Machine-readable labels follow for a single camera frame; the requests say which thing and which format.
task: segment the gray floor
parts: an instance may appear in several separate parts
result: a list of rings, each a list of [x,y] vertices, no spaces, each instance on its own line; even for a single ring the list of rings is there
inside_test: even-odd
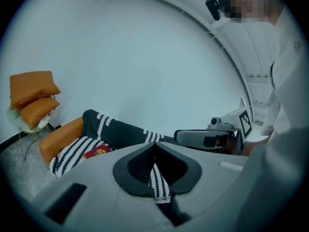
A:
[[[50,133],[49,129],[43,129],[39,140]],[[34,139],[35,135],[27,135],[21,139],[24,152]],[[20,142],[17,141],[0,153],[0,164],[12,189],[30,202],[55,180],[46,168],[36,142],[28,150],[26,161],[23,160]]]

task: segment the orange pillow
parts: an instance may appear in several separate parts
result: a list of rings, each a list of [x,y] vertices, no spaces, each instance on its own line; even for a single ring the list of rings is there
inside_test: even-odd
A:
[[[51,71],[27,72],[10,76],[11,110],[41,97],[60,94]]]
[[[51,97],[45,97],[33,101],[30,104],[19,108],[18,110],[21,117],[32,130],[45,115],[47,115],[50,111],[59,105],[60,103],[55,99]]]

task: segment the red passport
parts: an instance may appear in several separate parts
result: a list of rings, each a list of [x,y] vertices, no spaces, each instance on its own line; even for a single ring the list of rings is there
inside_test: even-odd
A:
[[[87,153],[83,154],[82,157],[84,160],[90,158],[90,157],[95,157],[98,155],[102,155],[108,152],[112,152],[112,150],[110,148],[108,148],[106,145],[100,145],[90,151],[88,151]]]

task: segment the curved white ceiling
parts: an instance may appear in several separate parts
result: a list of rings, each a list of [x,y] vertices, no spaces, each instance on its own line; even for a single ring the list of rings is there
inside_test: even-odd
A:
[[[190,14],[217,39],[229,53],[245,83],[250,98],[253,121],[261,125],[266,115],[265,103],[271,89],[269,67],[277,50],[275,31],[267,23],[231,23],[228,18],[215,21],[206,0],[165,0]]]

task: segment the device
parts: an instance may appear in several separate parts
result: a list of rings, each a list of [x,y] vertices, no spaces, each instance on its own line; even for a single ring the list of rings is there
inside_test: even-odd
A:
[[[220,20],[219,3],[217,0],[206,0],[206,6],[209,9],[213,19]]]
[[[193,149],[226,153],[227,139],[235,141],[234,155],[242,153],[243,144],[252,132],[246,107],[230,112],[222,117],[214,117],[206,130],[177,130],[176,142]]]

